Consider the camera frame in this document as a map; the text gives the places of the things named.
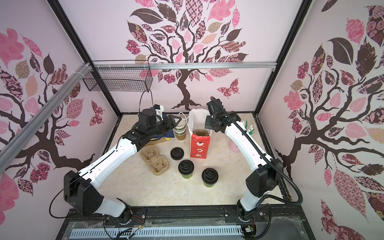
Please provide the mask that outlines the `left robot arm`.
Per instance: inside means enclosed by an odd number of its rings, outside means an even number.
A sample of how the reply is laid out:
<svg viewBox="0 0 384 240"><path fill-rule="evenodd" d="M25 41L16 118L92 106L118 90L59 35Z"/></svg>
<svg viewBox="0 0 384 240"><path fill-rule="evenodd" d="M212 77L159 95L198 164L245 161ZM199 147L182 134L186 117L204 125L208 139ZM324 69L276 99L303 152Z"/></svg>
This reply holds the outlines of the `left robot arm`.
<svg viewBox="0 0 384 240"><path fill-rule="evenodd" d="M144 109L132 129L121 136L118 143L107 153L77 173L70 171L64 176L64 200L81 215L102 214L121 219L131 218L131 207L124 201L102 196L98 187L125 160L141 150L156 136L172 131L181 117L162 116L155 109Z"/></svg>

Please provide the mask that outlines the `single pulp cup carrier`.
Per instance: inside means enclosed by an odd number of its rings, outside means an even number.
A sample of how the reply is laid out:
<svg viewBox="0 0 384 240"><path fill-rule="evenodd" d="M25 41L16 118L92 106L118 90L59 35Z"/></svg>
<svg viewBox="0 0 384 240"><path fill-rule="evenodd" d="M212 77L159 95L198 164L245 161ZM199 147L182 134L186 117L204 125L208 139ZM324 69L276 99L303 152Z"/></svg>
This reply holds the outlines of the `single pulp cup carrier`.
<svg viewBox="0 0 384 240"><path fill-rule="evenodd" d="M206 130L206 129L196 129L193 131L193 134L198 136L198 137L209 137L210 136L208 130Z"/></svg>

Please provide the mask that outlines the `red white paper bag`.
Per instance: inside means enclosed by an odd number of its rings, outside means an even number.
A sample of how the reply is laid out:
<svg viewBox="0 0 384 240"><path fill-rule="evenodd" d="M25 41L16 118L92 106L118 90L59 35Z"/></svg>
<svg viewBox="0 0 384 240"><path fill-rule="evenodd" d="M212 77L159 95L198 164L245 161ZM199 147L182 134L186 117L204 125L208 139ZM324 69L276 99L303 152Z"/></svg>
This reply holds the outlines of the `red white paper bag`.
<svg viewBox="0 0 384 240"><path fill-rule="evenodd" d="M190 135L190 157L205 160L208 156L212 130L205 127L206 117L210 116L208 110L192 109L187 116L182 116L186 123L187 133Z"/></svg>

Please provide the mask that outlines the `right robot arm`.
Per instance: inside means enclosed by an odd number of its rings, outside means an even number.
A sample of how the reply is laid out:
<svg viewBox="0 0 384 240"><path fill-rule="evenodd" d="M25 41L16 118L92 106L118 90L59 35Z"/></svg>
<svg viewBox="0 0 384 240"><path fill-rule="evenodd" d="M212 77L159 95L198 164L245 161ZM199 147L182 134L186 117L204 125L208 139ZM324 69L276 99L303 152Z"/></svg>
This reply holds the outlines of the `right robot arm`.
<svg viewBox="0 0 384 240"><path fill-rule="evenodd" d="M252 173L246 179L247 191L237 203L237 212L242 221L247 221L257 209L262 207L266 199L300 206L303 195L299 187L283 171L283 163L268 155L251 137L240 117L234 112L227 112L220 99L211 97L207 103L209 115L206 117L205 128L216 133L221 132L229 137L238 147L249 164ZM286 180L295 190L298 199L289 201L271 195L281 179Z"/></svg>

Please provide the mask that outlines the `green paper coffee cup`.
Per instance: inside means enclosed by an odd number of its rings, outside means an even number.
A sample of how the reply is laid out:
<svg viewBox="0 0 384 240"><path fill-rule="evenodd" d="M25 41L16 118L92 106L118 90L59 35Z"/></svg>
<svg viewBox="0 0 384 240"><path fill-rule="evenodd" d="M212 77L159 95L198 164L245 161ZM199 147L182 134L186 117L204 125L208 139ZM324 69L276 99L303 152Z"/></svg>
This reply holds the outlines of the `green paper coffee cup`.
<svg viewBox="0 0 384 240"><path fill-rule="evenodd" d="M188 172L188 173L181 173L181 176L184 179L190 179L193 176L193 172Z"/></svg>

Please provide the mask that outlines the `black cup lid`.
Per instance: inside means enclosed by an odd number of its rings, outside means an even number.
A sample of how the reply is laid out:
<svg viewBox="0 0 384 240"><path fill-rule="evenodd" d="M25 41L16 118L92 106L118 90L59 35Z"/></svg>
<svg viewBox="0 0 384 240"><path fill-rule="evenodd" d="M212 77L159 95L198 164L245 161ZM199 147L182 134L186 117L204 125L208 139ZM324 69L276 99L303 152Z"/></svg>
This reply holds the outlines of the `black cup lid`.
<svg viewBox="0 0 384 240"><path fill-rule="evenodd" d="M190 160L183 160L179 163L179 173L193 172L195 169L194 163Z"/></svg>
<svg viewBox="0 0 384 240"><path fill-rule="evenodd" d="M215 169L207 168L202 172L202 180L207 182L217 182L219 180L219 174Z"/></svg>

